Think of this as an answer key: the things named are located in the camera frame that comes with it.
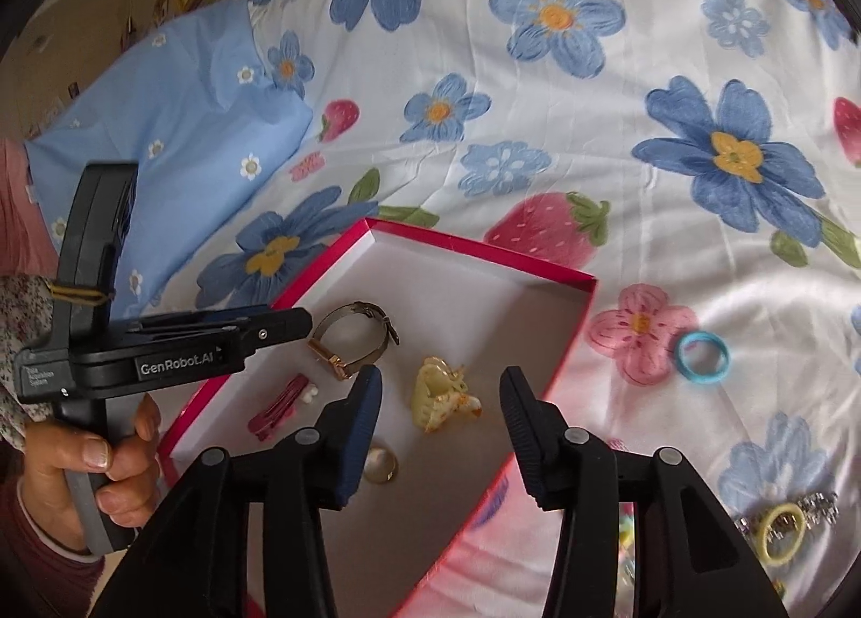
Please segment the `person's left hand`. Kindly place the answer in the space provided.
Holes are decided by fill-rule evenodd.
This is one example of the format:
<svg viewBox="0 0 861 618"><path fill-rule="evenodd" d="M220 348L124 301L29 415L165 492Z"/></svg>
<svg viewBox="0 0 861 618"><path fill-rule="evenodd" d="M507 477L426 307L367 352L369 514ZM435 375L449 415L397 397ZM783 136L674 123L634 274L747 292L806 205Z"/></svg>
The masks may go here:
<svg viewBox="0 0 861 618"><path fill-rule="evenodd" d="M160 411L150 396L144 396L137 408L134 434L117 445L55 421L29 424L20 483L23 509L56 544L83 552L83 526L66 474L69 470L104 474L109 482L96 491L99 509L115 525L140 528L158 505L159 425Z"/></svg>

